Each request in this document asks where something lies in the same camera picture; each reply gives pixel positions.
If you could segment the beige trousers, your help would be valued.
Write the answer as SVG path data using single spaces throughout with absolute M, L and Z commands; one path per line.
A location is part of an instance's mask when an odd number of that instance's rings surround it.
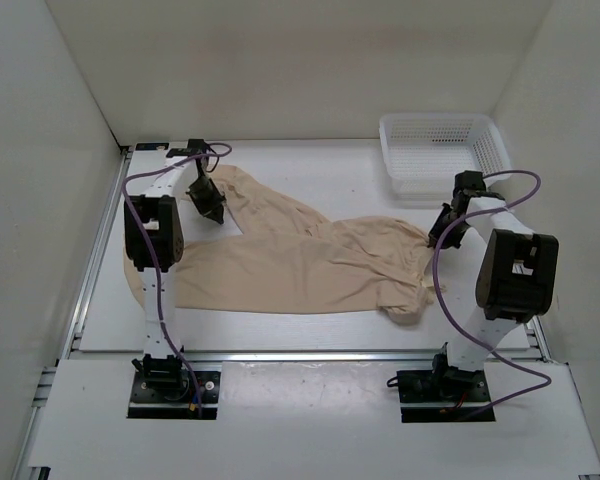
M 315 315 L 384 311 L 419 322 L 433 302 L 433 251 L 424 231 L 401 219 L 330 221 L 237 166 L 211 175 L 240 232 L 189 243 L 176 265 L 183 309 Z

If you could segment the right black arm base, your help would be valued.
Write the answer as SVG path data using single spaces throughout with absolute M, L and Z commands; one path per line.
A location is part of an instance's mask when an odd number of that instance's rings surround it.
M 486 376 L 478 371 L 468 383 L 436 383 L 432 370 L 399 370 L 386 381 L 398 391 L 405 424 L 495 422 Z

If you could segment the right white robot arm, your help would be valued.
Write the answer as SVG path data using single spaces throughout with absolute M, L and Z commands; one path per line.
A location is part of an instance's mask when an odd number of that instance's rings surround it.
M 452 200 L 442 206 L 428 234 L 435 294 L 458 332 L 434 357 L 429 375 L 430 390 L 444 400 L 475 386 L 502 339 L 517 325 L 545 314 L 553 298 L 558 239 L 521 223 L 504 197 L 487 187 L 486 178 L 479 171 L 456 174 Z M 476 307 L 459 323 L 441 299 L 438 263 L 440 253 L 458 249 L 470 230 L 480 234 L 486 250 L 476 280 Z

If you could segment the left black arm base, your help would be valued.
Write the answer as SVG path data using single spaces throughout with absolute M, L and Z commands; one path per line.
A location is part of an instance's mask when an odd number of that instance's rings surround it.
M 198 394 L 189 372 L 184 369 L 178 386 L 159 385 L 136 371 L 129 395 L 129 419 L 155 420 L 215 420 L 221 390 L 221 372 L 198 370 L 195 372 L 201 395 Z

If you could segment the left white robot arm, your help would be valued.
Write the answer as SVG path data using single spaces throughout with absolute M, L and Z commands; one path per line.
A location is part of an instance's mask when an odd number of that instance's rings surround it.
M 224 223 L 225 196 L 210 178 L 215 168 L 209 163 L 230 152 L 226 143 L 190 139 L 186 147 L 166 153 L 163 167 L 130 175 L 122 184 L 124 248 L 140 274 L 146 329 L 143 357 L 134 366 L 141 381 L 168 400 L 196 399 L 199 390 L 182 342 L 170 332 L 176 266 L 185 249 L 178 205 L 188 199 L 201 217 Z

